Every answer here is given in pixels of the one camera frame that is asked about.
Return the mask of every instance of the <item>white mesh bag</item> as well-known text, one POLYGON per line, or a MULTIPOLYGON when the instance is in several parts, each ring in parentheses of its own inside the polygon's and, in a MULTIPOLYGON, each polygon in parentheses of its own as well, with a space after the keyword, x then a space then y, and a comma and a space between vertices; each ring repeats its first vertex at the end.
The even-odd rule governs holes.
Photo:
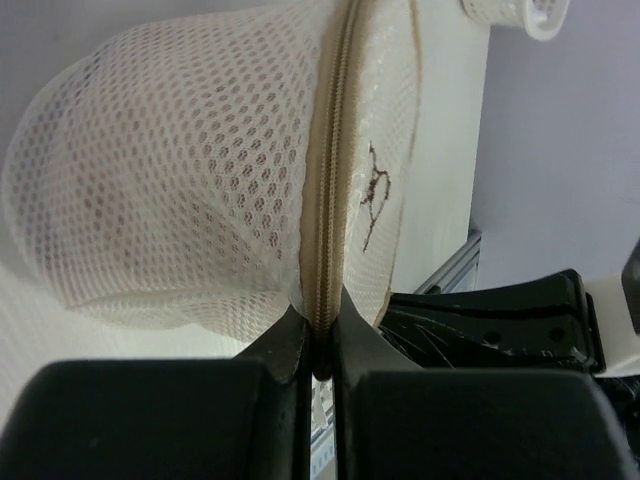
POLYGON ((126 31, 52 80, 2 203, 37 278, 122 325, 252 341, 343 284, 386 308, 418 108, 411 0, 304 0, 126 31))

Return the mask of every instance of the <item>white cylindrical object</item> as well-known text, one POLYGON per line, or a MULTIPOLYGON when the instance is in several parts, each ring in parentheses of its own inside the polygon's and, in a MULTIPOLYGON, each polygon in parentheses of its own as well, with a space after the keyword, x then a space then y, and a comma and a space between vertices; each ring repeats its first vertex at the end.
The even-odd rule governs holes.
POLYGON ((564 23, 571 0, 462 0, 475 21, 523 28, 534 40, 555 37, 564 23))

